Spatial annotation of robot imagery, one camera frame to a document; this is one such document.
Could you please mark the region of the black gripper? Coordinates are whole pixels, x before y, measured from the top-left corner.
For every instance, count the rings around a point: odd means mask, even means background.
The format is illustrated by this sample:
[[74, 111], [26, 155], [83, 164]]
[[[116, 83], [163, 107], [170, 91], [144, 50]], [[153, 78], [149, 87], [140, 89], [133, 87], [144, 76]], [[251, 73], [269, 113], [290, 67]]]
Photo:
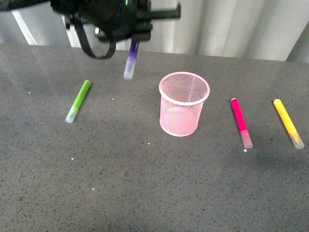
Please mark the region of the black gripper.
[[174, 9], [151, 10], [150, 0], [52, 0], [51, 7], [66, 15], [74, 25], [80, 42], [87, 36], [84, 24], [92, 24], [103, 31], [103, 42], [131, 39], [149, 41], [153, 20], [179, 19], [181, 4]]

